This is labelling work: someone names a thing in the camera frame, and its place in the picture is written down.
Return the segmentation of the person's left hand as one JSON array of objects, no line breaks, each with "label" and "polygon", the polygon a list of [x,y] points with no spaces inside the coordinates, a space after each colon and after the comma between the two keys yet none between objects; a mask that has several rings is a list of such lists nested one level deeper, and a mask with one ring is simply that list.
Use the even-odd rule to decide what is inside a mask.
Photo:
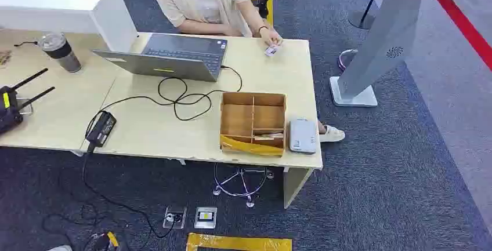
[{"label": "person's left hand", "polygon": [[269,47],[280,46],[283,38],[275,31],[265,26],[260,28],[259,35]]}]

